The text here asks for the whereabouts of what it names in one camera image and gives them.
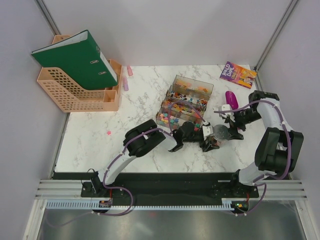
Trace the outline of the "pink marker pen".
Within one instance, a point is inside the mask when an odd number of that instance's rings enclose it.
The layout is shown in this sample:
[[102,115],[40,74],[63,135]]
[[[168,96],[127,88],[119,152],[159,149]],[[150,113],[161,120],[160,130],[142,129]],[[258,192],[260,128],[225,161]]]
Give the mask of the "pink marker pen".
[[127,66],[127,72],[130,77],[133,76],[132,68],[129,65]]
[[123,82],[123,88],[125,91],[128,91],[129,90],[129,85],[128,85],[128,79],[126,76],[123,77],[122,79],[122,82]]

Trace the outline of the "aluminium rail frame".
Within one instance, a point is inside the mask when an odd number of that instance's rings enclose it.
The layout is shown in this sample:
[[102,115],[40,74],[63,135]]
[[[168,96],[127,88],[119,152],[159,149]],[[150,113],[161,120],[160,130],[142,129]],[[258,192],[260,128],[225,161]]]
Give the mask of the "aluminium rail frame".
[[262,180],[243,185],[225,174],[122,173],[109,188],[90,181],[41,180],[23,235],[38,237],[47,209],[108,211],[240,211],[249,201],[303,201],[300,180]]

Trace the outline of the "peach plastic file rack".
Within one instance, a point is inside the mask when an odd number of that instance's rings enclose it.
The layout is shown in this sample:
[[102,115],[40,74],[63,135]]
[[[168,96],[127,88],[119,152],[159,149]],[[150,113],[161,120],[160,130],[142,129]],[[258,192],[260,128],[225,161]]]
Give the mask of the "peach plastic file rack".
[[[52,44],[71,37],[56,35]],[[117,75],[118,85],[97,90],[86,90],[58,67],[42,67],[37,82],[65,113],[112,112],[119,109],[122,86],[122,65],[107,59]]]

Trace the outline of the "green lever arch binder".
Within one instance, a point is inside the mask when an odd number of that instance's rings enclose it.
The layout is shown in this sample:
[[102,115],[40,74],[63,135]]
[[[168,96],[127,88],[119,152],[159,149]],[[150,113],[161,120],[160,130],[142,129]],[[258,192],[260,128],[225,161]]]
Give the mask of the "green lever arch binder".
[[117,74],[87,29],[31,55],[44,68],[62,69],[85,90],[118,85]]

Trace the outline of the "clear bin opaque star candies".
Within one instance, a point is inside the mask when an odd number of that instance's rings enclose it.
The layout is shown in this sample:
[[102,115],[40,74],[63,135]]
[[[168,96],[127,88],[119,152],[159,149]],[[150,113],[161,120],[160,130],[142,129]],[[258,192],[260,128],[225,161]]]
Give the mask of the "clear bin opaque star candies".
[[195,116],[186,115],[181,112],[175,111],[172,111],[170,113],[170,117],[168,117],[168,113],[166,111],[159,111],[156,114],[156,123],[162,127],[171,127],[172,129],[178,129],[185,122],[192,122],[196,128],[199,128],[202,123],[202,120]]

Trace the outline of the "magenta plastic scoop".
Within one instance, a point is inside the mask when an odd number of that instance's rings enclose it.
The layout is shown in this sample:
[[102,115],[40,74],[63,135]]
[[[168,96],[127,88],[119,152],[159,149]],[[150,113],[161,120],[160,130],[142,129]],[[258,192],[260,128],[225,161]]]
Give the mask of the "magenta plastic scoop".
[[226,100],[226,103],[230,105],[232,110],[236,110],[239,108],[236,95],[232,91],[228,90],[225,92],[225,100]]

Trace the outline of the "clear bin lollipops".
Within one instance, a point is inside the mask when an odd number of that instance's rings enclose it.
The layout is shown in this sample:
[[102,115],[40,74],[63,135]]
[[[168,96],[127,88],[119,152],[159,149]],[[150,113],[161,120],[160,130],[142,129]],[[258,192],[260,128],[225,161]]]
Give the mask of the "clear bin lollipops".
[[210,99],[209,95],[203,94],[202,92],[176,85],[170,86],[166,92],[166,96],[174,100],[182,100],[202,107],[206,107]]

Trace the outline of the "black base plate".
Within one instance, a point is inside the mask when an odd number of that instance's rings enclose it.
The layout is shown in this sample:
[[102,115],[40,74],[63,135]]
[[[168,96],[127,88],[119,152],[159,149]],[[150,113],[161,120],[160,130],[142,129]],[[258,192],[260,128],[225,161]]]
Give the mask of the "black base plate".
[[223,199],[258,198],[255,186],[241,184],[237,173],[120,173],[112,190],[96,193],[84,182],[81,197],[112,198],[114,206],[187,207],[218,206]]

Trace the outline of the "clear bin translucent star candies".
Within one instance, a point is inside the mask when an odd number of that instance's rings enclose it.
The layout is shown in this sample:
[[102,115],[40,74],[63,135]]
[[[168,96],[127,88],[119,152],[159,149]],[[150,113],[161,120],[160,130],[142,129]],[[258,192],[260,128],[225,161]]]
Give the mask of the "clear bin translucent star candies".
[[174,112],[177,112],[177,113],[182,113],[182,114],[185,114],[185,115],[189,115],[189,116],[194,116],[196,118],[200,118],[200,116],[203,116],[205,111],[206,111],[206,108],[207,108],[207,105],[206,106],[201,106],[201,105],[195,105],[195,104],[192,104],[190,103],[199,113],[196,113],[196,111],[191,107],[189,106],[188,104],[186,103],[173,103],[173,101],[170,101],[170,100],[164,100],[161,104],[161,110],[163,112],[169,112],[169,107],[171,106],[171,109],[170,109],[170,113],[172,111]]

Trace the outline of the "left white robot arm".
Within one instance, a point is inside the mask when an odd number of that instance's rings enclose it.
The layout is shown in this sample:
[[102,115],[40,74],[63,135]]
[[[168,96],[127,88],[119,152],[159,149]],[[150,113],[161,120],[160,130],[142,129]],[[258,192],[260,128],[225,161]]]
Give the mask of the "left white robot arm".
[[208,122],[196,128],[193,122],[186,121],[172,132],[163,130],[152,119],[138,125],[125,134],[123,150],[104,168],[93,173],[90,178],[92,191],[99,197],[106,196],[110,185],[133,160],[145,156],[157,146],[174,153],[182,149],[184,143],[198,143],[203,152],[220,148],[214,138],[214,128]]

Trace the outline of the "clear jar lid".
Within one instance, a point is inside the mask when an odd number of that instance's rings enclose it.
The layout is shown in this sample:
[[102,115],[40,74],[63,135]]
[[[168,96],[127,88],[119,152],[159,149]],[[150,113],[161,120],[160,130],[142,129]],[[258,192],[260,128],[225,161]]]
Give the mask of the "clear jar lid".
[[229,138],[229,129],[223,124],[217,124],[213,127],[213,137],[217,141],[227,141]]

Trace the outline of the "clear bin popsicle candies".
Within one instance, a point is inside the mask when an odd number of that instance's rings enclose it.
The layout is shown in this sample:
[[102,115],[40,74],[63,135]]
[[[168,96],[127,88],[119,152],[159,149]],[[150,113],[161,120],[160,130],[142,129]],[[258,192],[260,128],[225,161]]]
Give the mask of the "clear bin popsicle candies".
[[183,90],[191,90],[208,96],[212,94],[214,89],[214,85],[212,83],[207,83],[180,75],[175,76],[172,87]]

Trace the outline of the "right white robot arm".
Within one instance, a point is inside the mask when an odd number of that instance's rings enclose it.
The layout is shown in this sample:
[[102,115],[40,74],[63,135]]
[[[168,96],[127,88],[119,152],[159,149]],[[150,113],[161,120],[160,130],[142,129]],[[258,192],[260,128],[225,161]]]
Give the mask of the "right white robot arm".
[[242,196],[251,186],[265,178],[284,179],[295,169],[304,136],[293,130],[280,108],[277,94],[255,90],[248,97],[248,104],[232,109],[224,104],[219,115],[232,130],[245,130],[246,125],[262,120],[265,132],[248,167],[240,169],[238,179],[229,184],[229,191],[235,197]]

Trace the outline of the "Roald Dahl paperback book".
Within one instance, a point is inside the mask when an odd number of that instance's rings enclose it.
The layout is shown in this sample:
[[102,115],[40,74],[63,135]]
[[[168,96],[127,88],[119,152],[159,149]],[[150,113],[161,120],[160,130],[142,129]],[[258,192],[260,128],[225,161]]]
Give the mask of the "Roald Dahl paperback book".
[[220,79],[251,89],[257,73],[240,65],[227,61],[220,74]]

